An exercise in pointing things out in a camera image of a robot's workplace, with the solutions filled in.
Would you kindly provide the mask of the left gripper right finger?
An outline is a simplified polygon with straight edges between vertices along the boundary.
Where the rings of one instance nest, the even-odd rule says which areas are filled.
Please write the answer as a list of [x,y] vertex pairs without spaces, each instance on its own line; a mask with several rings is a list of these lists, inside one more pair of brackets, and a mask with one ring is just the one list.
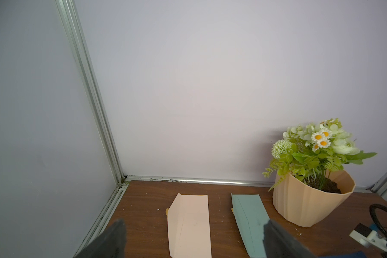
[[267,258],[316,258],[307,247],[274,220],[264,226],[263,245]]

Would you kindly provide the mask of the navy blue envelope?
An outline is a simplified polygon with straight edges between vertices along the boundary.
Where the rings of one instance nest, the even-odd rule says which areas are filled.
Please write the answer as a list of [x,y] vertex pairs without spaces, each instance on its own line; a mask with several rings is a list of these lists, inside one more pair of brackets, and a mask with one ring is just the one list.
[[364,254],[364,252],[359,251],[349,254],[321,256],[320,258],[367,258],[367,256]]

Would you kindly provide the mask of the mint green envelope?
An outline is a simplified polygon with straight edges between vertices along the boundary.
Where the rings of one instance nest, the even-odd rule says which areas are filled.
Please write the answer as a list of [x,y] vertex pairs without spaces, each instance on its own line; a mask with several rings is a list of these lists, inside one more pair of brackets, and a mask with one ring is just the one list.
[[264,226],[270,221],[259,195],[231,195],[232,212],[247,254],[265,258]]

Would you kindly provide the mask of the pink envelope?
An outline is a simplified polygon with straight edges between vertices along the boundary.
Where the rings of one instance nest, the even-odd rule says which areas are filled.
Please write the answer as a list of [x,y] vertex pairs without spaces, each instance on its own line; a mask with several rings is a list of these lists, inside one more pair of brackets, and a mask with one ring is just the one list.
[[211,238],[207,195],[177,194],[167,210],[172,258],[210,258]]

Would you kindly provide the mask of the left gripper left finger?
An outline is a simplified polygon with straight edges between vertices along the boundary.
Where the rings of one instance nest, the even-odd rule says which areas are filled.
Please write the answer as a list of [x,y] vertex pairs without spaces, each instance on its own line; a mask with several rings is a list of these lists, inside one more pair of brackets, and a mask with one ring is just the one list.
[[76,258],[124,258],[127,230],[123,219],[116,220],[87,247],[81,250]]

